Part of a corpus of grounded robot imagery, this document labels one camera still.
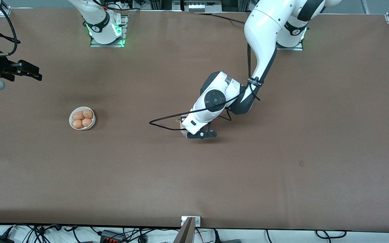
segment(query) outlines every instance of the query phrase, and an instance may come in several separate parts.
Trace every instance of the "cable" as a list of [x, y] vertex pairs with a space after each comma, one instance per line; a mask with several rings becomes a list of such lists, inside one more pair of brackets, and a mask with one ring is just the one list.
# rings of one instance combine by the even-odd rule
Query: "cable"
[[248, 77], [251, 77], [251, 46], [247, 43], [247, 66], [248, 66]]
[[15, 39], [12, 38], [12, 37], [5, 36], [5, 35], [3, 35], [2, 33], [0, 33], [0, 37], [5, 38], [6, 40], [8, 40], [8, 41], [10, 41], [10, 42], [12, 42], [12, 43], [14, 43], [14, 42], [18, 42], [18, 44], [21, 43], [19, 40], [15, 40]]
[[128, 21], [127, 21], [127, 25], [128, 25], [128, 23], [130, 23], [131, 19], [132, 19], [132, 18], [134, 18], [134, 17], [136, 16], [136, 14], [137, 14], [138, 12], [140, 12], [140, 11], [141, 11], [141, 9], [139, 9], [139, 10], [136, 10], [136, 12], [133, 14], [133, 16], [132, 16], [132, 17], [130, 17], [130, 18], [128, 19]]
[[[326, 237], [320, 236], [318, 231], [322, 231], [326, 235]], [[347, 235], [347, 231], [343, 231], [343, 232], [344, 232], [344, 234], [340, 235], [340, 236], [330, 236], [326, 231], [317, 229], [315, 231], [315, 234], [317, 237], [324, 239], [324, 240], [328, 240], [328, 242], [331, 243], [331, 239], [341, 239], [341, 238], [345, 237]]]
[[267, 231], [268, 241], [269, 241], [270, 243], [273, 243], [273, 242], [271, 241], [271, 238], [270, 238], [270, 233], [268, 232], [268, 230], [266, 230], [266, 231]]
[[28, 240], [30, 240], [31, 234], [33, 234], [33, 229], [31, 229], [30, 232], [28, 232], [27, 235], [25, 235], [25, 238], [22, 240], [21, 243], [24, 243], [25, 239], [27, 239], [27, 243], [28, 243]]
[[220, 15], [215, 15], [215, 14], [208, 14], [208, 15], [211, 15], [211, 16], [214, 16], [214, 17], [219, 17], [219, 18], [222, 18], [222, 19], [225, 19], [225, 20], [230, 20], [230, 21], [233, 21], [233, 22], [241, 23], [241, 24], [245, 24], [245, 22], [241, 21], [241, 20], [234, 20], [234, 19], [231, 19], [231, 18], [228, 18], [228, 17], [224, 17], [224, 16], [220, 16]]
[[99, 234], [99, 231], [94, 230], [92, 226], [90, 226], [90, 228], [91, 228], [94, 232], [96, 232], [96, 234]]
[[213, 229], [213, 230], [214, 230], [214, 234], [216, 235], [215, 243], [221, 243], [219, 232], [217, 231], [217, 229]]
[[198, 229], [196, 229], [196, 231], [199, 233], [199, 237], [201, 238], [201, 241], [202, 241], [202, 243], [205, 243], [205, 242], [204, 242], [204, 239], [202, 238], [202, 235], [201, 235], [201, 233], [199, 232], [199, 230], [198, 230]]
[[231, 121], [232, 121], [232, 117], [230, 117], [229, 110], [226, 109], [226, 112], [227, 112], [228, 118], [226, 118], [226, 117], [224, 117], [224, 116], [221, 116], [221, 115], [219, 115], [218, 117], [223, 118], [223, 119], [228, 120], [228, 121], [231, 122]]
[[1, 56], [4, 57], [4, 56], [10, 56], [10, 55], [12, 55], [13, 53], [16, 52], [16, 49], [18, 48], [18, 42], [17, 42], [17, 38], [16, 38], [16, 32], [14, 31], [14, 28], [13, 28], [13, 24], [11, 23], [10, 18], [7, 16], [7, 13], [6, 13], [5, 10], [3, 9], [2, 1], [1, 1], [1, 4], [0, 4], [0, 10], [1, 10], [1, 12], [4, 14], [4, 17], [6, 18], [7, 23], [8, 23], [8, 25], [10, 26], [11, 33], [13, 34], [13, 40], [14, 40], [14, 45], [13, 45], [12, 51], [10, 51], [10, 52], [7, 53], [7, 54], [0, 54], [0, 57], [1, 57]]
[[237, 95], [236, 97], [226, 101], [226, 102], [223, 102], [223, 103], [220, 103], [218, 105], [215, 105], [215, 106], [211, 106], [210, 108], [204, 108], [204, 109], [199, 109], [199, 110], [194, 110], [194, 111], [191, 111], [191, 112], [184, 112], [184, 113], [180, 113], [180, 114], [176, 114], [176, 115], [169, 115], [169, 116], [165, 116], [165, 117], [162, 117], [162, 118], [158, 118], [158, 119], [155, 119], [155, 120], [151, 120], [149, 122], [150, 125], [153, 125], [153, 126], [157, 126], [159, 128], [162, 128], [162, 129], [167, 129], [167, 130], [170, 130], [170, 131], [185, 131], [186, 129], [172, 129], [172, 128], [168, 128], [168, 127], [165, 127], [165, 126], [162, 126], [162, 125], [158, 125], [158, 124], [155, 124], [155, 122], [158, 122], [160, 120], [166, 120], [166, 119], [169, 119], [169, 118], [172, 118], [172, 117], [178, 117], [178, 116], [182, 116], [182, 115], [188, 115], [188, 114], [191, 114], [191, 113], [195, 113], [195, 112], [202, 112], [202, 111], [206, 111], [207, 109], [212, 109], [214, 107], [217, 107], [217, 106], [222, 106], [222, 105], [225, 105], [233, 100], [236, 100], [241, 94]]
[[74, 232], [74, 230], [73, 230], [73, 236], [74, 236], [74, 238], [76, 239], [76, 241], [77, 241], [78, 243], [82, 243], [81, 241], [79, 241], [79, 239], [78, 239], [78, 237], [76, 236], [76, 233]]
[[2, 234], [1, 239], [3, 241], [6, 241], [8, 239], [8, 235], [10, 234], [10, 231], [12, 230], [13, 226], [10, 226], [6, 231]]
[[109, 5], [112, 4], [112, 3], [107, 3], [106, 5], [103, 5], [103, 4], [99, 3], [99, 2], [97, 2], [97, 0], [93, 0], [93, 2], [95, 4], [97, 4], [97, 5], [99, 5], [99, 6], [105, 7], [105, 8], [110, 9], [110, 10], [118, 10], [118, 11], [133, 10], [133, 9], [139, 9], [140, 10], [140, 8], [122, 9], [119, 5], [116, 5], [116, 6], [119, 7], [119, 9], [116, 9], [116, 8], [109, 7]]

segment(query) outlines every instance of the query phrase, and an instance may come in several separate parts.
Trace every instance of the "black cable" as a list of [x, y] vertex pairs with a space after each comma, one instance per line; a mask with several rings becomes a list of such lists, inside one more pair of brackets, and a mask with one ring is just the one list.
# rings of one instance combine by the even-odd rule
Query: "black cable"
[[268, 241], [269, 241], [270, 243], [273, 243], [273, 242], [271, 241], [271, 238], [270, 238], [270, 233], [268, 232], [268, 230], [266, 230], [266, 231], [267, 231]]
[[90, 228], [91, 228], [94, 232], [96, 232], [96, 234], [99, 234], [99, 231], [96, 231], [95, 229], [93, 229], [92, 226], [90, 226]]
[[155, 119], [155, 120], [151, 120], [150, 121], [150, 125], [153, 125], [153, 126], [157, 126], [159, 128], [162, 128], [162, 129], [167, 129], [167, 130], [171, 130], [171, 131], [185, 131], [185, 129], [172, 129], [172, 128], [168, 128], [168, 127], [165, 127], [165, 126], [162, 126], [162, 125], [158, 125], [158, 124], [155, 124], [155, 122], [158, 122], [160, 120], [166, 120], [166, 119], [169, 119], [169, 118], [172, 118], [172, 117], [178, 117], [178, 116], [182, 116], [182, 115], [188, 115], [188, 114], [191, 114], [191, 113], [195, 113], [195, 112], [202, 112], [202, 111], [206, 111], [207, 109], [211, 109], [211, 108], [214, 108], [214, 107], [217, 107], [217, 106], [222, 106], [222, 105], [225, 105], [233, 100], [236, 100], [240, 95], [237, 95], [236, 97], [226, 101], [226, 102], [223, 102], [223, 103], [220, 103], [218, 105], [215, 105], [215, 106], [211, 106], [210, 108], [204, 108], [204, 109], [199, 109], [199, 110], [194, 110], [194, 111], [191, 111], [191, 112], [184, 112], [184, 113], [180, 113], [180, 114], [176, 114], [176, 115], [168, 115], [168, 116], [165, 116], [165, 117], [162, 117], [162, 118], [158, 118], [158, 119]]
[[13, 49], [12, 49], [12, 51], [10, 51], [10, 52], [7, 54], [8, 56], [10, 56], [10, 55], [12, 55], [13, 53], [15, 53], [16, 49], [18, 48], [18, 42], [17, 42], [17, 38], [16, 38], [16, 32], [14, 31], [13, 24], [11, 23], [10, 18], [7, 16], [7, 13], [6, 13], [5, 10], [3, 9], [2, 1], [1, 1], [1, 4], [0, 4], [0, 10], [1, 10], [1, 12], [4, 14], [4, 17], [6, 18], [7, 23], [8, 23], [8, 25], [10, 26], [11, 33], [13, 34], [13, 40], [14, 40]]
[[93, 2], [94, 2], [95, 4], [97, 4], [97, 5], [99, 5], [99, 6], [105, 7], [105, 8], [110, 9], [110, 10], [119, 10], [119, 11], [124, 11], [124, 10], [134, 10], [134, 9], [139, 9], [139, 10], [140, 10], [140, 8], [122, 9], [122, 8], [121, 8], [119, 5], [117, 5], [117, 4], [116, 4], [116, 6], [118, 6], [119, 9], [116, 9], [116, 8], [113, 8], [113, 7], [109, 7], [109, 5], [110, 5], [111, 3], [107, 3], [106, 5], [103, 5], [103, 4], [99, 3], [99, 2], [97, 2], [97, 0], [93, 0]]
[[245, 24], [245, 22], [241, 21], [241, 20], [234, 20], [234, 19], [231, 19], [231, 18], [228, 18], [228, 17], [224, 17], [224, 16], [220, 16], [220, 15], [215, 15], [215, 14], [210, 14], [210, 15], [214, 16], [214, 17], [219, 17], [219, 18], [222, 18], [222, 19], [225, 19], [225, 20], [230, 20], [230, 21], [233, 21], [233, 22]]
[[0, 32], [0, 37], [3, 37], [3, 38], [5, 38], [6, 40], [8, 40], [8, 41], [10, 41], [10, 42], [12, 42], [12, 43], [14, 43], [14, 42], [17, 42], [18, 44], [20, 44], [20, 43], [21, 43], [19, 40], [15, 40], [15, 39], [14, 39], [14, 38], [12, 38], [12, 37], [5, 36], [5, 35], [4, 35], [4, 34], [2, 34], [1, 32]]
[[33, 232], [34, 232], [34, 229], [32, 229], [32, 230], [30, 231], [30, 234], [28, 235], [28, 238], [27, 238], [27, 242], [26, 242], [26, 243], [28, 243], [28, 242], [30, 241], [30, 237], [31, 237], [31, 235], [33, 234]]
[[223, 119], [228, 120], [228, 121], [231, 122], [231, 121], [232, 121], [232, 117], [230, 117], [229, 110], [226, 109], [226, 112], [227, 112], [228, 118], [226, 118], [226, 117], [224, 117], [224, 116], [221, 116], [221, 115], [219, 115], [218, 117], [223, 118]]
[[134, 230], [132, 230], [132, 231], [125, 232], [125, 231], [124, 231], [124, 228], [122, 228], [122, 233], [115, 234], [115, 235], [113, 235], [113, 236], [110, 237], [110, 238], [114, 238], [114, 237], [117, 237], [117, 236], [120, 236], [120, 235], [124, 235], [124, 236], [125, 236], [125, 234], [127, 234], [127, 233], [132, 233], [129, 237], [125, 237], [125, 239], [128, 240], [128, 238], [131, 238], [134, 234], [137, 234], [138, 232], [139, 232], [139, 230], [137, 230], [137, 229], [134, 229]]
[[79, 239], [78, 239], [78, 237], [76, 236], [76, 233], [74, 232], [74, 230], [73, 230], [73, 236], [74, 236], [74, 238], [76, 239], [76, 241], [77, 241], [78, 243], [82, 243], [81, 241], [79, 241]]
[[10, 231], [12, 230], [13, 226], [10, 226], [1, 236], [1, 238], [5, 241], [8, 239], [8, 235], [10, 234]]
[[30, 231], [28, 231], [28, 233], [25, 235], [25, 237], [24, 237], [24, 239], [21, 241], [21, 243], [24, 243], [24, 241], [27, 239], [27, 236], [28, 236], [29, 234], [31, 234], [31, 233], [33, 233], [33, 230], [32, 230], [32, 229], [30, 229]]
[[251, 46], [247, 43], [247, 66], [248, 66], [248, 77], [251, 77]]
[[[322, 231], [326, 235], [326, 237], [320, 236], [319, 233], [318, 233], [319, 231]], [[317, 229], [315, 231], [315, 234], [316, 234], [317, 237], [319, 237], [321, 239], [324, 239], [324, 240], [328, 240], [328, 242], [331, 243], [331, 239], [341, 239], [341, 238], [345, 237], [347, 235], [347, 231], [343, 231], [343, 232], [344, 232], [343, 235], [330, 236], [326, 231]]]
[[215, 243], [221, 243], [219, 232], [217, 231], [217, 229], [213, 229], [213, 230], [214, 230], [214, 234], [216, 236]]
[[133, 239], [127, 241], [127, 243], [129, 243], [129, 242], [131, 242], [131, 241], [133, 241], [133, 240], [136, 240], [137, 238], [139, 238], [139, 237], [141, 237], [141, 236], [143, 236], [143, 235], [146, 235], [146, 234], [148, 234], [149, 232], [155, 231], [155, 230], [156, 230], [156, 229], [152, 229], [152, 230], [149, 230], [149, 231], [147, 231], [147, 232], [145, 232], [145, 233], [143, 233], [143, 234], [140, 234], [139, 236], [136, 236], [135, 238], [133, 238]]

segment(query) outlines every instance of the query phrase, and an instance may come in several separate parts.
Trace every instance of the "wire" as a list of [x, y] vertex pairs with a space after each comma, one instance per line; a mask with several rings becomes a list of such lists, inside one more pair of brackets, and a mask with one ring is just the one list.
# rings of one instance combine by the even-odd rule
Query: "wire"
[[209, 15], [214, 16], [214, 17], [219, 17], [219, 18], [222, 18], [222, 19], [225, 19], [225, 20], [230, 20], [230, 21], [233, 21], [233, 22], [236, 22], [236, 23], [245, 24], [244, 21], [234, 20], [234, 19], [231, 19], [231, 18], [228, 18], [228, 17], [224, 17], [224, 16], [220, 16], [220, 15], [215, 15], [215, 14], [209, 14]]
[[94, 230], [92, 226], [90, 226], [90, 228], [91, 228], [94, 232], [96, 232], [97, 234], [99, 234], [99, 231]]
[[10, 41], [10, 42], [12, 42], [12, 43], [14, 43], [14, 42], [18, 42], [18, 44], [21, 43], [19, 40], [15, 40], [15, 39], [12, 38], [12, 37], [5, 36], [5, 35], [3, 35], [2, 33], [0, 33], [0, 37], [5, 38], [6, 40], [8, 40], [8, 41]]
[[178, 116], [182, 116], [182, 115], [188, 115], [188, 114], [191, 114], [191, 113], [196, 113], [196, 112], [202, 112], [202, 111], [206, 111], [207, 109], [211, 109], [211, 108], [214, 108], [214, 107], [218, 107], [218, 106], [222, 106], [222, 105], [225, 105], [233, 100], [236, 100], [241, 94], [237, 95], [236, 97], [226, 101], [226, 102], [222, 102], [218, 105], [215, 105], [215, 106], [211, 106], [209, 108], [204, 108], [204, 109], [199, 109], [199, 110], [194, 110], [194, 111], [191, 111], [191, 112], [184, 112], [184, 113], [180, 113], [180, 114], [176, 114], [176, 115], [168, 115], [168, 116], [165, 116], [165, 117], [162, 117], [162, 118], [158, 118], [158, 119], [155, 119], [155, 120], [151, 120], [149, 122], [150, 125], [153, 125], [153, 126], [157, 126], [159, 128], [162, 128], [162, 129], [167, 129], [167, 130], [170, 130], [170, 131], [185, 131], [185, 129], [172, 129], [172, 128], [168, 128], [168, 127], [165, 127], [165, 126], [162, 126], [162, 125], [158, 125], [156, 124], [155, 122], [158, 122], [160, 120], [166, 120], [166, 119], [169, 119], [169, 118], [172, 118], [172, 117], [178, 117]]
[[77, 241], [78, 243], [82, 243], [81, 241], [79, 241], [79, 239], [78, 239], [78, 237], [76, 236], [76, 233], [74, 232], [74, 230], [73, 230], [73, 236], [74, 236], [74, 238], [76, 239], [76, 241]]
[[107, 3], [106, 5], [103, 5], [103, 4], [99, 3], [99, 2], [97, 2], [97, 0], [93, 0], [93, 2], [94, 2], [95, 4], [97, 4], [97, 5], [99, 5], [99, 6], [102, 6], [102, 7], [105, 7], [105, 8], [107, 8], [107, 9], [111, 9], [111, 10], [120, 10], [120, 11], [124, 11], [124, 10], [134, 10], [134, 9], [139, 9], [139, 10], [140, 10], [140, 8], [122, 9], [122, 8], [121, 8], [119, 5], [117, 5], [117, 4], [116, 4], [116, 6], [118, 6], [119, 9], [116, 9], [116, 8], [109, 7], [109, 5], [112, 4], [112, 3]]
[[31, 234], [33, 234], [33, 229], [31, 229], [30, 232], [28, 232], [27, 235], [25, 235], [25, 238], [22, 240], [21, 243], [24, 243], [24, 241], [25, 241], [25, 239], [27, 239], [27, 237], [28, 237], [28, 239], [27, 239], [27, 243], [28, 243], [28, 240], [30, 239]]
[[216, 236], [216, 241], [215, 243], [221, 243], [221, 240], [220, 240], [220, 236], [219, 236], [219, 232], [217, 231], [217, 229], [213, 229], [214, 230], [214, 234]]
[[219, 115], [218, 117], [223, 118], [223, 119], [228, 120], [228, 121], [231, 122], [231, 121], [232, 121], [232, 117], [230, 117], [229, 110], [226, 109], [226, 112], [227, 112], [228, 118], [226, 118], [226, 117], [224, 117], [224, 116], [221, 116], [221, 115]]
[[202, 243], [205, 243], [205, 242], [204, 242], [204, 239], [202, 238], [202, 235], [201, 235], [201, 233], [199, 232], [199, 230], [198, 230], [198, 229], [196, 229], [196, 231], [199, 233], [199, 237], [201, 238], [201, 241], [202, 241]]
[[10, 52], [7, 53], [7, 54], [3, 54], [2, 56], [10, 56], [10, 55], [12, 55], [13, 53], [15, 53], [15, 52], [16, 52], [16, 49], [18, 48], [18, 42], [17, 42], [17, 38], [16, 38], [16, 32], [14, 31], [13, 24], [11, 23], [10, 18], [8, 17], [8, 15], [7, 15], [7, 13], [5, 12], [5, 10], [3, 9], [2, 1], [1, 1], [1, 4], [0, 4], [0, 10], [1, 10], [1, 12], [4, 14], [4, 17], [6, 18], [7, 23], [8, 23], [8, 25], [10, 26], [11, 33], [13, 34], [13, 40], [14, 40], [14, 45], [13, 45], [12, 51], [10, 51]]
[[141, 237], [141, 236], [144, 236], [144, 235], [148, 234], [149, 232], [152, 232], [152, 231], [155, 231], [155, 230], [156, 230], [156, 229], [152, 229], [152, 230], [149, 230], [149, 231], [147, 231], [147, 232], [145, 232], [145, 233], [143, 233], [143, 234], [140, 234], [139, 236], [136, 236], [135, 238], [128, 240], [127, 243], [129, 243], [129, 242], [131, 242], [131, 241], [133, 241], [133, 240], [136, 240], [137, 238], [139, 238], [139, 237]]
[[251, 46], [247, 43], [247, 66], [248, 66], [248, 77], [251, 77]]
[[134, 18], [134, 17], [136, 16], [136, 14], [137, 14], [138, 12], [140, 12], [140, 11], [141, 11], [141, 9], [136, 10], [136, 12], [133, 14], [133, 16], [130, 17], [130, 18], [128, 19], [127, 25], [128, 25], [128, 23], [130, 23], [131, 19]]
[[[326, 235], [326, 237], [320, 236], [319, 233], [318, 233], [319, 231], [322, 231]], [[331, 243], [331, 239], [341, 239], [341, 238], [345, 237], [347, 235], [347, 231], [343, 231], [343, 232], [344, 232], [343, 235], [330, 236], [326, 231], [317, 229], [315, 231], [315, 234], [316, 234], [317, 237], [319, 237], [321, 239], [324, 239], [324, 240], [328, 240], [328, 242]]]
[[273, 243], [273, 242], [271, 241], [271, 238], [270, 238], [270, 233], [268, 232], [268, 230], [266, 230], [266, 231], [267, 231], [268, 241], [269, 241], [270, 243]]

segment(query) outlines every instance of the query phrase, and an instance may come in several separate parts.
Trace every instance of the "white floor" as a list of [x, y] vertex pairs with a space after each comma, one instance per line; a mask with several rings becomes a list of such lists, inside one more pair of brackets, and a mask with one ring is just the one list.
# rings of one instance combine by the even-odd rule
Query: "white floor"
[[[0, 225], [0, 235], [2, 235], [10, 225]], [[95, 227], [96, 231], [110, 230], [116, 233], [121, 233], [122, 228], [100, 228]], [[131, 231], [130, 228], [125, 228], [125, 232]], [[21, 243], [25, 236], [30, 231], [26, 226], [17, 226], [11, 230], [9, 239], [15, 243]], [[204, 243], [214, 241], [214, 232], [211, 229], [201, 229]], [[242, 243], [269, 243], [266, 237], [266, 231], [261, 229], [218, 229], [220, 239], [235, 240], [239, 239]], [[268, 231], [273, 243], [327, 243], [328, 240], [323, 240], [316, 237], [314, 231]], [[148, 235], [148, 243], [171, 243], [175, 239], [177, 231], [153, 231]], [[336, 236], [341, 232], [328, 231], [330, 236]], [[100, 236], [93, 232], [89, 227], [79, 227], [76, 229], [76, 235], [81, 242], [99, 242]], [[73, 232], [66, 232], [64, 229], [56, 231], [50, 229], [45, 233], [50, 243], [76, 243]], [[35, 237], [32, 236], [29, 243], [34, 243]], [[347, 235], [341, 239], [332, 239], [332, 243], [389, 243], [389, 233], [370, 233], [370, 232], [347, 232]], [[194, 237], [194, 243], [202, 243], [198, 234]]]

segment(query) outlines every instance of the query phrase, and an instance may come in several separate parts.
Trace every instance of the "white bowl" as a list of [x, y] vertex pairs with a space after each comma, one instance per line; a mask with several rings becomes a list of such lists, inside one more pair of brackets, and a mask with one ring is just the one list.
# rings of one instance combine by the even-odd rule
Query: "white bowl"
[[[76, 112], [80, 112], [80, 111], [84, 111], [84, 110], [90, 110], [93, 112], [93, 119], [91, 119], [91, 124], [87, 127], [83, 127], [81, 129], [76, 129], [73, 127], [73, 122], [74, 122], [74, 119], [73, 119], [73, 114], [75, 114]], [[86, 106], [82, 106], [82, 107], [79, 107], [79, 108], [76, 108], [74, 109], [71, 114], [70, 114], [70, 117], [68, 117], [68, 122], [70, 123], [70, 126], [73, 128], [73, 129], [76, 129], [76, 130], [88, 130], [90, 128], [92, 128], [94, 126], [94, 123], [96, 123], [96, 115], [94, 114], [94, 111], [91, 109], [91, 108], [88, 108]]]

